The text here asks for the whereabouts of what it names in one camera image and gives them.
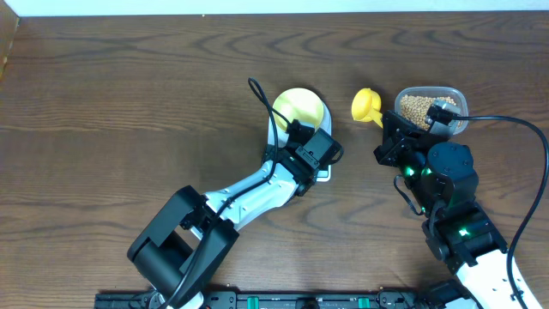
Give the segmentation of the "yellow measuring scoop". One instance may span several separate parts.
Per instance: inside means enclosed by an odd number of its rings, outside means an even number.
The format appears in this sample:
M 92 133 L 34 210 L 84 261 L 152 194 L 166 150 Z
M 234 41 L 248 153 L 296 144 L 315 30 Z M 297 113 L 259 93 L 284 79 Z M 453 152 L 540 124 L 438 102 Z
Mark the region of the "yellow measuring scoop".
M 383 128 L 381 110 L 381 97 L 370 88 L 360 89 L 353 98 L 351 114 L 354 121 L 373 121 L 380 128 Z

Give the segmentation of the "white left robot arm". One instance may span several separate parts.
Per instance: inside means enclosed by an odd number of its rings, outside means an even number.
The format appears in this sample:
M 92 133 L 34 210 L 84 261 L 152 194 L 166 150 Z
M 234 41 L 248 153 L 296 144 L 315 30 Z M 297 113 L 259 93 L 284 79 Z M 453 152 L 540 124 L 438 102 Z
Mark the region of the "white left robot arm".
M 164 308 L 198 308 L 202 290 L 258 216 L 303 196 L 343 147 L 324 129 L 295 122 L 284 145 L 271 133 L 261 167 L 227 188 L 176 191 L 127 251 Z

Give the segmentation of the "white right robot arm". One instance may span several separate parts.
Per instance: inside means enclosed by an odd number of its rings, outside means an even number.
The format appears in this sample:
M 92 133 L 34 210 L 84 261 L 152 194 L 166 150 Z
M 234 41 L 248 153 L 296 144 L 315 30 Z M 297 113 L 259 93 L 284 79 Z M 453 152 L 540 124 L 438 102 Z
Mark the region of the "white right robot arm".
M 514 253 L 548 182 L 544 174 L 533 205 L 513 240 L 506 242 L 476 200 L 479 176 L 467 145 L 434 128 L 422 130 L 395 111 L 382 116 L 383 142 L 377 163 L 396 167 L 411 195 L 405 201 L 425 216 L 422 230 L 434 257 L 453 279 L 418 297 L 424 308 L 538 308 L 539 301 L 520 275 Z

